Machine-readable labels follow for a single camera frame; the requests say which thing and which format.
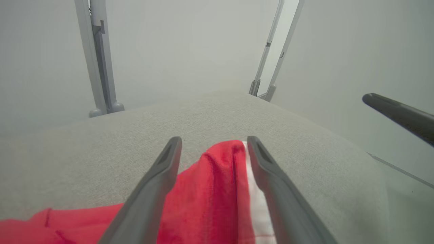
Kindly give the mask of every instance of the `red towel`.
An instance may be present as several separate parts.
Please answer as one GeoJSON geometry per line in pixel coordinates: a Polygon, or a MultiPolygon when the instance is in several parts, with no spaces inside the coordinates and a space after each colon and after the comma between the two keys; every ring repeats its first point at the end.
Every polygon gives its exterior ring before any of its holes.
{"type": "MultiPolygon", "coordinates": [[[[122,204],[52,210],[27,221],[0,222],[0,243],[97,243],[122,204]]],[[[178,175],[167,195],[158,243],[275,243],[247,145],[218,143],[178,175]]]]}

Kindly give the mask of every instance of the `metal frame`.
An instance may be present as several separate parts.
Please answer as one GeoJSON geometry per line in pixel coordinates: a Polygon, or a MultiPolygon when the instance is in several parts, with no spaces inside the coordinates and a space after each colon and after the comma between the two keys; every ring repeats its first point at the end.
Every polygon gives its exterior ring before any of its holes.
{"type": "Polygon", "coordinates": [[[124,105],[116,101],[105,0],[90,0],[90,9],[92,10],[92,31],[107,113],[124,111],[124,105]]]}
{"type": "Polygon", "coordinates": [[[273,76],[271,77],[270,85],[268,86],[267,92],[265,93],[265,100],[270,102],[271,98],[276,90],[276,82],[277,75],[279,74],[280,67],[282,66],[283,59],[285,58],[285,53],[288,50],[289,43],[293,37],[294,31],[296,29],[297,22],[300,18],[301,9],[303,8],[304,0],[299,0],[299,4],[297,5],[296,12],[294,14],[293,22],[291,23],[291,27],[289,28],[288,35],[286,36],[285,44],[283,45],[282,52],[280,54],[279,61],[277,62],[276,68],[274,69],[273,76]]]}
{"type": "Polygon", "coordinates": [[[77,18],[79,22],[87,70],[89,73],[90,85],[92,87],[93,98],[96,105],[96,109],[89,112],[89,117],[104,115],[107,113],[107,108],[105,106],[104,92],[102,90],[101,78],[99,76],[88,0],[74,0],[74,2],[76,5],[77,18]]]}
{"type": "Polygon", "coordinates": [[[274,33],[276,32],[277,24],[280,19],[280,13],[282,12],[284,3],[285,0],[279,0],[279,4],[277,5],[276,14],[274,15],[273,23],[271,24],[270,33],[268,34],[267,43],[265,44],[264,52],[262,53],[261,61],[259,62],[258,71],[256,72],[255,79],[252,81],[252,85],[250,86],[249,94],[251,95],[258,95],[260,78],[262,71],[264,70],[265,61],[267,60],[268,52],[270,51],[270,46],[273,41],[274,33]]]}

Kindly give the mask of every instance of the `gray fabric surface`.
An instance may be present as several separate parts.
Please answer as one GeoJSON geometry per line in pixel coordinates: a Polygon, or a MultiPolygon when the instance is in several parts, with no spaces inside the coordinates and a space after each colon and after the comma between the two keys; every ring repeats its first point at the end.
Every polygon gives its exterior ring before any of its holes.
{"type": "Polygon", "coordinates": [[[0,138],[0,218],[125,201],[172,136],[180,171],[213,144],[258,136],[340,243],[386,243],[385,182],[343,138],[248,94],[215,92],[0,138]]]}

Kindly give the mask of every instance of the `white fabric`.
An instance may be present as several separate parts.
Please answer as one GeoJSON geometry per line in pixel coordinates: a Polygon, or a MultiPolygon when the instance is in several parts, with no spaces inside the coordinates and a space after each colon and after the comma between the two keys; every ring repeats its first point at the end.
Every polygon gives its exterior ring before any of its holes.
{"type": "Polygon", "coordinates": [[[250,195],[250,216],[252,218],[255,241],[257,244],[274,244],[276,243],[276,237],[274,236],[273,225],[271,223],[265,195],[255,182],[252,164],[250,162],[249,149],[247,148],[247,142],[243,142],[243,144],[244,148],[246,149],[247,183],[249,184],[250,195]]]}

